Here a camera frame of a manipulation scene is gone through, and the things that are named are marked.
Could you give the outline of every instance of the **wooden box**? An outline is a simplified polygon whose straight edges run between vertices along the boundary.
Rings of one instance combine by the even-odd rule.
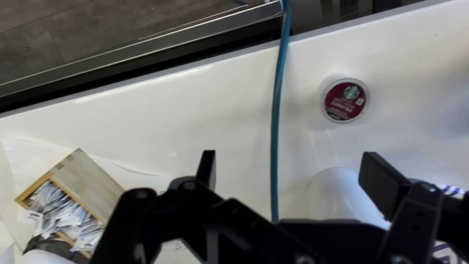
[[[15,201],[29,210],[31,195],[50,182],[60,188],[70,199],[86,210],[100,224],[107,224],[120,195],[125,192],[100,166],[82,150],[73,151],[44,176],[34,182]],[[57,233],[63,240],[73,243],[65,233]]]

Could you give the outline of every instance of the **dark floor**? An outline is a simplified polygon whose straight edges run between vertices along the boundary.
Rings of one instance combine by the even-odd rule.
[[[418,0],[292,0],[293,32]],[[0,84],[264,0],[0,0]]]

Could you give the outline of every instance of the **blue cable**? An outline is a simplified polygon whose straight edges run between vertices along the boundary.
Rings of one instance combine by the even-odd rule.
[[[276,67],[273,113],[271,113],[271,135],[270,135],[270,202],[273,223],[278,221],[278,130],[280,130],[280,104],[281,104],[281,86],[284,64],[287,59],[290,28],[292,28],[292,10],[289,0],[280,0],[283,7],[281,38],[278,47],[278,59]]]

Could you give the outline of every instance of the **round label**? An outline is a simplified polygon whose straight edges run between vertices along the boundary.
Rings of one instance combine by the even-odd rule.
[[[355,82],[339,82],[324,97],[324,113],[339,122],[356,119],[368,103],[366,91]]]

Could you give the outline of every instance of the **black mechanical part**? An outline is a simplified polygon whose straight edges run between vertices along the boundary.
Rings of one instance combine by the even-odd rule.
[[[196,176],[174,179],[166,194],[126,192],[91,262],[152,262],[161,243],[174,239],[207,264],[437,264],[431,257],[437,238],[462,255],[469,252],[468,229],[460,226],[469,216],[468,195],[459,201],[409,180],[378,154],[363,154],[359,182],[391,220],[388,232],[350,220],[271,224],[242,202],[218,196],[214,177],[215,152],[204,151]]]

